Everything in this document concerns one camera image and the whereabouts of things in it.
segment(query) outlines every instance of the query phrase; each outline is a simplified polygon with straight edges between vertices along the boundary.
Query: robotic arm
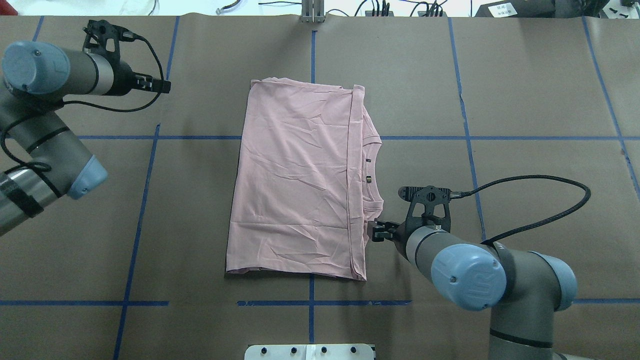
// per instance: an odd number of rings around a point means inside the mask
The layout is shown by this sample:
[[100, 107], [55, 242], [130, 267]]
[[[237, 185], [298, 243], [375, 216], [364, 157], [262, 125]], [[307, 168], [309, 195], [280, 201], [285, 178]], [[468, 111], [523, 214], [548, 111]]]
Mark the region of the robotic arm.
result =
[[[590, 195], [585, 189], [582, 203]], [[398, 194], [411, 202], [406, 220], [369, 222], [370, 238], [392, 240], [440, 294], [463, 309], [492, 308], [489, 360], [585, 360], [552, 350], [554, 312], [571, 306], [577, 294], [577, 281], [564, 261], [509, 250], [497, 241], [469, 243], [450, 234], [449, 201], [463, 193], [405, 186]], [[419, 204], [424, 213], [414, 217]], [[442, 218], [434, 216], [439, 205], [444, 207]]]
[[[0, 145], [17, 166], [0, 173], [0, 236], [67, 194], [79, 199], [107, 178], [100, 161], [71, 132], [55, 111], [66, 104], [131, 112], [150, 106], [170, 91], [162, 66], [147, 39], [105, 20], [89, 20], [83, 51], [44, 42], [14, 42], [2, 60]], [[144, 41], [160, 70], [160, 79], [133, 72], [120, 60], [120, 42]], [[146, 105], [111, 109], [83, 101], [62, 101], [68, 94], [125, 95], [132, 89], [155, 92]], [[14, 156], [5, 140], [11, 135], [33, 158]]]

